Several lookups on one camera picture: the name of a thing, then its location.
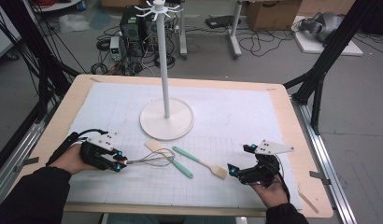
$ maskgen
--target table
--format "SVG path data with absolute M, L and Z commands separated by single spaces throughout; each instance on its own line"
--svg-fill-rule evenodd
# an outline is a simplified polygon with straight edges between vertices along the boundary
M 309 171 L 316 172 L 317 168 L 313 162 L 303 131 L 293 111 L 289 96 L 282 85 L 191 79 L 169 79 L 168 81 L 170 86 L 178 87 L 267 91 L 270 94 L 273 107 L 276 111 L 277 121 L 284 143 L 298 148 L 297 151 L 289 154 L 289 159 L 304 204 L 304 209 L 301 212 L 307 217 L 331 217 L 333 215 L 333 209 L 321 180 L 309 176 Z M 30 156 L 30 158 L 39 157 L 39 162 L 24 166 L 15 183 L 18 182 L 21 176 L 31 174 L 34 170 L 45 165 L 45 162 L 49 159 L 53 150 L 66 138 L 70 125 L 86 99 L 90 87 L 95 82 L 161 85 L 161 80 L 156 77 L 78 76 Z M 264 213 L 255 209 L 150 205 L 125 206 L 124 204 L 107 203 L 67 203 L 64 211 L 235 217 L 264 216 Z

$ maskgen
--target concrete floor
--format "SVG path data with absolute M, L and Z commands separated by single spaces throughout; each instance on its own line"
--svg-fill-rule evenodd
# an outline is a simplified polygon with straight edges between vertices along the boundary
M 47 18 L 55 21 L 58 15 L 67 13 L 85 15 L 87 21 L 103 16 L 99 9 L 90 7 L 84 12 L 69 8 L 47 14 Z M 96 37 L 119 21 L 106 17 L 106 22 L 96 29 L 60 34 L 60 37 L 89 71 L 97 63 Z M 188 18 L 186 24 L 206 28 L 204 18 Z M 259 58 L 242 50 L 243 56 L 238 60 L 233 59 L 233 50 L 225 35 L 188 32 L 187 39 L 187 60 L 182 60 L 175 49 L 176 65 L 168 71 L 169 77 L 283 84 L 307 72 L 319 57 L 302 53 L 294 39 L 283 41 L 278 49 Z M 356 220 L 383 223 L 383 53 L 356 39 L 353 41 L 363 55 L 341 56 L 330 70 L 324 84 L 319 130 Z M 383 51 L 383 44 L 369 39 L 363 41 Z M 276 45 L 265 43 L 264 48 Z M 80 70 L 68 54 L 63 59 Z M 160 74 L 156 67 L 151 70 L 156 77 Z M 153 76 L 147 69 L 139 75 Z M 289 94 L 296 91 L 297 87 L 291 88 Z M 23 61 L 1 60 L 0 149 L 36 102 L 35 89 Z M 95 223 L 99 217 L 100 214 L 65 213 L 63 223 Z M 334 215 L 330 219 L 309 219 L 309 222 L 341 223 L 341 220 Z M 263 219 L 249 218 L 248 223 L 263 223 Z

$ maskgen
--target black sleeve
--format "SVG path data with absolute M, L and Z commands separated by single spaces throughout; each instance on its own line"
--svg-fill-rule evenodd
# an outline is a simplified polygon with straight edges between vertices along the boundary
M 70 177 L 56 167 L 24 176 L 0 205 L 0 223 L 61 223 Z
M 298 213 L 291 203 L 283 203 L 266 211 L 267 224 L 308 224 L 305 216 Z

